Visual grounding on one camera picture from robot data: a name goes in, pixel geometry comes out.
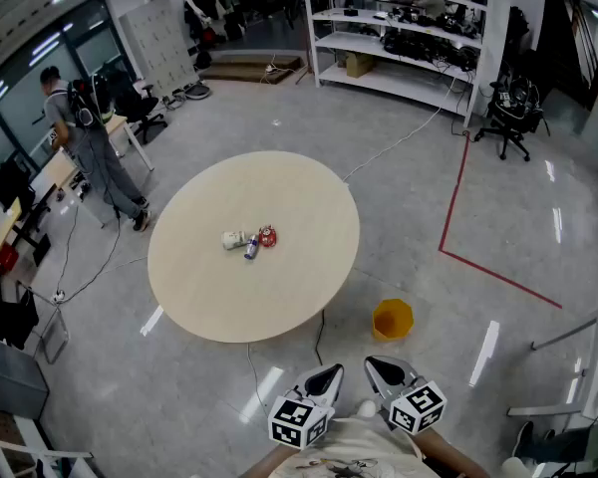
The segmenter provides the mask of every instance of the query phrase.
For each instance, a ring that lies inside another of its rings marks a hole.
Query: wooden platform
[[[266,66],[272,61],[272,55],[224,55],[213,60],[212,65],[199,75],[205,80],[232,80],[235,82],[269,83],[277,85],[301,69],[301,58],[294,55],[276,55],[274,65],[277,71],[266,74]]]

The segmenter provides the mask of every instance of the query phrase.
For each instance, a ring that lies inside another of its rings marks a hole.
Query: black chair
[[[162,114],[157,114],[149,119],[150,112],[159,103],[158,98],[154,98],[150,94],[152,85],[145,86],[145,91],[149,95],[147,98],[142,98],[138,91],[133,87],[129,76],[119,70],[109,71],[106,75],[109,82],[109,90],[111,97],[115,102],[116,113],[120,116],[126,117],[131,122],[139,122],[140,127],[138,131],[143,132],[143,143],[147,143],[147,131],[153,125],[161,125],[168,127],[167,122],[163,120]]]
[[[494,93],[491,101],[487,105],[487,114],[492,116],[491,125],[493,127],[483,127],[474,137],[474,141],[479,141],[487,132],[489,134],[497,134],[503,137],[502,154],[500,159],[505,160],[507,151],[507,143],[514,143],[520,150],[525,153],[525,161],[529,161],[529,151],[521,144],[524,140],[523,134],[525,132],[536,132],[538,125],[542,120],[542,109],[538,106],[538,97],[532,96],[532,85],[527,82],[527,90],[514,90],[511,83],[509,90],[509,99],[504,100],[501,97],[504,84],[501,82],[494,82],[489,84]],[[535,103],[529,103],[530,100],[535,99]]]

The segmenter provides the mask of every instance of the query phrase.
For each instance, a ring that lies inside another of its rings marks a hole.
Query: red object
[[[259,243],[264,248],[272,248],[277,244],[277,232],[271,225],[259,229]]]
[[[446,238],[448,237],[448,231],[449,231],[449,222],[451,221],[451,214],[454,211],[454,204],[456,202],[456,196],[458,195],[458,189],[460,188],[460,181],[462,180],[462,174],[465,169],[465,161],[467,160],[467,150],[468,149],[469,149],[469,135],[467,135],[465,137],[465,149],[462,153],[462,161],[460,162],[460,170],[458,171],[458,178],[456,179],[456,185],[454,186],[454,192],[451,195],[451,202],[449,203],[448,217],[446,218],[446,225],[443,229],[443,235],[441,236],[441,243],[439,244],[439,251],[441,253],[447,255],[448,257],[452,257],[453,259],[456,259],[459,262],[463,262],[464,264],[468,265],[469,267],[473,267],[474,269],[477,269],[481,273],[485,273],[486,275],[493,276],[494,278],[496,278],[502,282],[505,282],[513,287],[516,287],[517,289],[520,289],[521,291],[526,292],[527,294],[530,294],[531,296],[535,296],[536,298],[544,301],[545,303],[549,303],[550,305],[553,305],[556,308],[562,309],[562,305],[560,303],[556,303],[555,301],[543,296],[542,294],[539,294],[535,291],[532,291],[531,289],[528,289],[524,285],[520,285],[519,283],[514,282],[513,280],[510,280],[509,278],[505,278],[504,276],[499,275],[495,271],[491,271],[487,268],[484,268],[474,262],[471,262],[470,260],[462,258],[461,256],[457,255],[456,253],[452,253],[445,249]]]
[[[4,243],[0,248],[0,273],[7,274],[18,262],[18,252],[10,244]]]

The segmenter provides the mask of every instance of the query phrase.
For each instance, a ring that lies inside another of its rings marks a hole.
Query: gray pants
[[[102,193],[105,202],[130,218],[140,215],[142,210],[133,200],[142,194],[120,164],[104,129],[91,129],[73,154],[78,167],[93,189]]]

